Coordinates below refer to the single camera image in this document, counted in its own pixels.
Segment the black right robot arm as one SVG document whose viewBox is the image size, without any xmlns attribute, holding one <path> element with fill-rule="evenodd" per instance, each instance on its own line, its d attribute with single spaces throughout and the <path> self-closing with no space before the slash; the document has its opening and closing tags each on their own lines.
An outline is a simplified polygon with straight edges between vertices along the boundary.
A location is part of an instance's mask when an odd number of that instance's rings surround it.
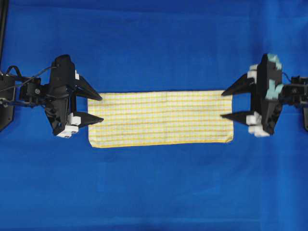
<svg viewBox="0 0 308 231">
<path fill-rule="evenodd" d="M 308 127 L 308 79 L 296 76 L 289 84 L 284 76 L 278 55 L 265 53 L 260 63 L 249 70 L 223 91 L 222 96 L 250 94 L 250 110 L 221 115 L 222 118 L 248 126 L 256 137 L 274 134 L 275 126 L 285 104 L 303 109 L 304 128 Z"/>
</svg>

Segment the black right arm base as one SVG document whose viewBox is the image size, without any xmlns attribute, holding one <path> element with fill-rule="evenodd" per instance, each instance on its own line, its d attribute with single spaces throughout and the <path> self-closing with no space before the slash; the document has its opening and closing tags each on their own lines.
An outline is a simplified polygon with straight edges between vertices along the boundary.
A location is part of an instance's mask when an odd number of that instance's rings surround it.
<svg viewBox="0 0 308 231">
<path fill-rule="evenodd" d="M 304 128 L 308 131 L 308 107 L 303 108 Z"/>
</svg>

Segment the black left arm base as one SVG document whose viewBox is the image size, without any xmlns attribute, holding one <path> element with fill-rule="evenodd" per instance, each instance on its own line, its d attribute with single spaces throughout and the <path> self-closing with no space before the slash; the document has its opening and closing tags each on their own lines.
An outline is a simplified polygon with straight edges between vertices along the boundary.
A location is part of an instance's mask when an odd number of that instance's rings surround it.
<svg viewBox="0 0 308 231">
<path fill-rule="evenodd" d="M 15 81 L 12 77 L 0 76 L 0 90 L 12 87 Z M 15 98 L 14 88 L 0 92 L 0 130 L 3 131 L 12 121 L 14 116 L 14 106 L 9 105 L 8 101 Z"/>
</svg>

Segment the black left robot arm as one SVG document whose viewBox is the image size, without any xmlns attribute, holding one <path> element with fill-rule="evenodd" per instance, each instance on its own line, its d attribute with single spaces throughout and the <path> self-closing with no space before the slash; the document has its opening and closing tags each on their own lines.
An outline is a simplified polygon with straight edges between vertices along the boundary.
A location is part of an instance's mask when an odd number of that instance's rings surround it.
<svg viewBox="0 0 308 231">
<path fill-rule="evenodd" d="M 77 97 L 101 101 L 101 96 L 79 74 L 72 77 L 52 75 L 42 85 L 38 77 L 27 78 L 11 74 L 0 76 L 0 128 L 13 120 L 16 106 L 42 106 L 54 136 L 70 138 L 80 128 L 94 125 L 103 118 L 77 111 Z"/>
</svg>

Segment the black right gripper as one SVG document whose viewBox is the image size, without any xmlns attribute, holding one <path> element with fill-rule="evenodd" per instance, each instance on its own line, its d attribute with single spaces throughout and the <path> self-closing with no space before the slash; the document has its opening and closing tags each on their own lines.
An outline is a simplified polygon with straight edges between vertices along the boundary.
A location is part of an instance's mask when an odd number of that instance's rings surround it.
<svg viewBox="0 0 308 231">
<path fill-rule="evenodd" d="M 220 116 L 233 122 L 248 124 L 248 132 L 256 137 L 273 135 L 282 111 L 282 104 L 279 102 L 282 88 L 282 63 L 278 55 L 266 53 L 259 64 L 251 65 L 247 74 L 243 74 L 221 94 L 230 96 L 251 93 L 251 111 Z"/>
</svg>

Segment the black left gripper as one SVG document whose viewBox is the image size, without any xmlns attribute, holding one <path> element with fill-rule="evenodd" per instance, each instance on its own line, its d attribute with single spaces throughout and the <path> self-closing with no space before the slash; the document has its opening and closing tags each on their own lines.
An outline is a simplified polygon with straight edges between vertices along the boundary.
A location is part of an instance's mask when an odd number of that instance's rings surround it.
<svg viewBox="0 0 308 231">
<path fill-rule="evenodd" d="M 51 76 L 47 85 L 45 114 L 54 136 L 71 138 L 78 133 L 78 126 L 103 122 L 103 118 L 85 112 L 75 112 L 76 96 L 101 101 L 100 94 L 79 76 Z"/>
</svg>

